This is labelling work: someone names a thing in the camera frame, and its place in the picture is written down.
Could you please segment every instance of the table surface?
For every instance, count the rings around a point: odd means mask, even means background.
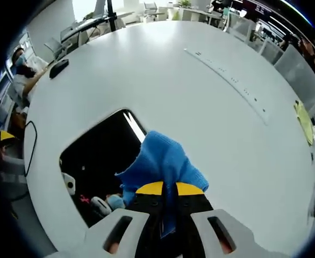
[[[117,14],[117,18],[123,18],[126,17],[128,15],[133,14],[134,12],[116,12]],[[84,23],[80,24],[79,26],[77,26],[75,29],[68,31],[61,39],[61,42],[66,41],[67,39],[69,39],[71,36],[75,35],[77,32],[82,31],[86,26],[88,26],[91,23],[96,23],[97,20],[101,20],[103,17],[97,17],[97,18],[91,18],[89,20],[86,20]]]
[[[269,110],[268,125],[185,48],[217,60],[259,96]],[[307,239],[315,143],[308,146],[296,118],[296,94],[253,49],[203,23],[162,21],[106,34],[67,58],[69,66],[60,75],[41,78],[27,118],[38,131],[27,185],[37,216],[58,250],[83,241],[87,230],[68,195],[59,157],[123,107],[147,131],[181,143],[210,183],[206,196],[213,208],[226,210],[250,228],[259,245],[291,254]],[[34,137],[28,126],[26,168]]]

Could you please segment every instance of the woman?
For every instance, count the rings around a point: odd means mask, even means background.
[[[13,87],[21,98],[31,102],[34,86],[47,70],[48,63],[38,56],[32,56],[27,60],[24,49],[17,48],[12,56],[12,63],[17,67],[13,79]]]

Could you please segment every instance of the wall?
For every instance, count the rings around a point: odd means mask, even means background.
[[[34,52],[47,62],[52,52],[44,46],[51,37],[60,40],[60,32],[75,21],[71,0],[56,0],[38,14],[27,26]]]

